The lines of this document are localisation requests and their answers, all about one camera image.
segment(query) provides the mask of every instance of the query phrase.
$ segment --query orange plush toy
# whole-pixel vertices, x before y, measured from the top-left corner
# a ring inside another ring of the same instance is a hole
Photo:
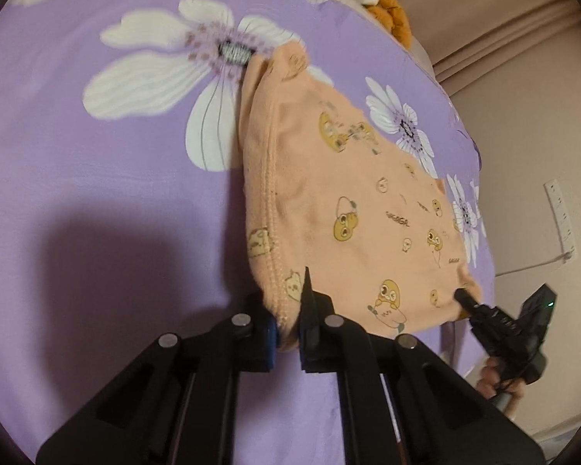
[[[397,0],[378,0],[376,5],[365,7],[405,49],[411,48],[409,19]]]

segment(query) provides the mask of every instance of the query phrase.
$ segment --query white power strip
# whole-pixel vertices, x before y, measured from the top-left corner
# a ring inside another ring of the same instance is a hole
[[[574,231],[570,222],[570,215],[566,209],[566,202],[557,180],[547,181],[545,189],[549,196],[549,202],[553,209],[555,222],[558,225],[559,240],[564,254],[564,262],[574,258],[577,254],[577,246],[574,242]]]

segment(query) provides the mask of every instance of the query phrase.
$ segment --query purple bed sheet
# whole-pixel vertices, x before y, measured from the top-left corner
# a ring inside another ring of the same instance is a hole
[[[301,40],[444,178],[493,301],[479,156],[446,94],[333,0],[11,0],[0,13],[0,421],[30,457],[157,335],[254,290],[234,119],[242,64]],[[440,350],[439,329],[418,334]],[[466,372],[481,353],[457,340]],[[335,377],[296,353],[240,388],[235,463],[341,464]]]

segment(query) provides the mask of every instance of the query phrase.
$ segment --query beige curtain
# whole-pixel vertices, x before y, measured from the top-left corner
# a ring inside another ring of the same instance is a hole
[[[508,59],[581,22],[576,0],[399,0],[452,95]]]

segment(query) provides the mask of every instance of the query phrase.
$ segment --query peach fabric with cartoon print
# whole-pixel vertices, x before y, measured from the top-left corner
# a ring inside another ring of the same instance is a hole
[[[305,72],[298,43],[254,56],[239,120],[251,270],[293,341],[305,267],[336,313],[386,337],[459,316],[469,276],[443,181]]]

